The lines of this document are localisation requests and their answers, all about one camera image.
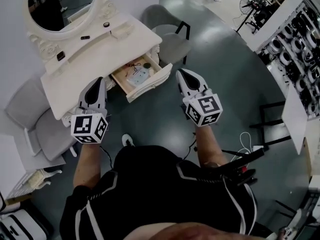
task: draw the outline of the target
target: open drawer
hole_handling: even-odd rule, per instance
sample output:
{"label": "open drawer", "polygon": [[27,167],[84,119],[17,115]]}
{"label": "open drawer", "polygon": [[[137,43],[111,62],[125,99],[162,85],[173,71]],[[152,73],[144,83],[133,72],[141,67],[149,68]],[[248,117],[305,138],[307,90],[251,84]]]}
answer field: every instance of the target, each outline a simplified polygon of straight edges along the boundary
{"label": "open drawer", "polygon": [[[149,76],[143,83],[137,87],[132,86],[127,81],[127,76],[129,71],[132,71],[133,67],[128,66],[129,64],[141,64],[150,63],[151,68],[154,70],[154,74]],[[164,68],[161,68],[152,58],[147,54],[142,55],[141,57],[127,63],[126,65],[118,68],[111,75],[113,79],[118,83],[118,85],[124,90],[128,102],[132,102],[140,95],[146,93],[147,91],[156,88],[166,81],[170,75],[172,64],[168,64]]]}

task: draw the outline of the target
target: gray chair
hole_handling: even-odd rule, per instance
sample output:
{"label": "gray chair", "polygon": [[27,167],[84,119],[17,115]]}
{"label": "gray chair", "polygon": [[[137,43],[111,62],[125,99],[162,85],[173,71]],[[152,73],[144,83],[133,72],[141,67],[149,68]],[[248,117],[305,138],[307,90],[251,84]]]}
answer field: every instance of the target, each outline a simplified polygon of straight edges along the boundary
{"label": "gray chair", "polygon": [[[178,28],[175,33],[167,33],[162,36],[159,58],[166,64],[177,63],[183,58],[183,64],[186,64],[187,54],[191,50],[191,43],[189,41],[190,26],[187,23],[172,15],[159,4],[153,4],[146,8],[142,14],[141,21],[151,30],[161,25],[177,26]],[[185,38],[178,35],[183,26],[186,26]]]}
{"label": "gray chair", "polygon": [[70,128],[55,119],[38,77],[26,81],[4,110],[24,128],[33,156],[42,150],[47,159],[53,161],[68,149],[76,156],[72,146],[77,141],[71,136]]}

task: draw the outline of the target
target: shoe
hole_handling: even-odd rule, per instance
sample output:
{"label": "shoe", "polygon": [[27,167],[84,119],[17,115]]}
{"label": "shoe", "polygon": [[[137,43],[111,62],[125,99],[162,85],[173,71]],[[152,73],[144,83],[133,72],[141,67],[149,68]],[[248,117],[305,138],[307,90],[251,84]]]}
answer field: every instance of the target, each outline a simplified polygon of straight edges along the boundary
{"label": "shoe", "polygon": [[132,138],[130,137],[129,134],[124,134],[122,135],[122,145],[124,147],[135,147],[134,145],[134,141],[132,140]]}
{"label": "shoe", "polygon": [[67,9],[68,9],[68,6],[62,7],[62,8],[60,9],[60,12],[63,13],[63,12],[65,12]]}

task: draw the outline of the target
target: white stripe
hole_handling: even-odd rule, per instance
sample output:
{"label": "white stripe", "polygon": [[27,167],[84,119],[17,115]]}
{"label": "white stripe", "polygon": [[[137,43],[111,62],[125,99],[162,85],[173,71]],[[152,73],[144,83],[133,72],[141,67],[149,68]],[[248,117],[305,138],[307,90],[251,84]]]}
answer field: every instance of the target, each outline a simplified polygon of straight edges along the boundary
{"label": "white stripe", "polygon": [[75,239],[76,240],[80,240],[79,227],[80,227],[81,212],[82,212],[82,210],[78,210],[75,214],[74,225],[75,225]]}
{"label": "white stripe", "polygon": [[86,211],[89,215],[89,219],[93,228],[93,232],[95,234],[95,237],[97,240],[104,240],[104,237],[100,231],[99,225],[97,223],[96,217],[94,215],[94,212],[92,211],[90,201],[88,200],[88,203],[86,204]]}
{"label": "white stripe", "polygon": [[252,193],[251,188],[247,184],[244,184],[244,186],[245,186],[245,189],[248,192],[249,196],[252,198],[252,202],[253,202],[253,206],[254,206],[254,216],[253,216],[252,226],[250,228],[250,231],[248,232],[248,235],[250,235],[252,229],[254,228],[256,220],[257,220],[257,205],[256,205],[254,193]]}
{"label": "white stripe", "polygon": [[228,192],[235,208],[238,210],[240,216],[241,216],[241,223],[240,223],[240,232],[239,234],[245,235],[246,234],[246,221],[245,221],[245,216],[244,216],[244,211],[242,210],[241,206],[238,204],[237,200],[233,197],[233,195],[230,193],[229,189],[227,188],[226,181],[224,178],[222,178],[224,187],[226,191]]}

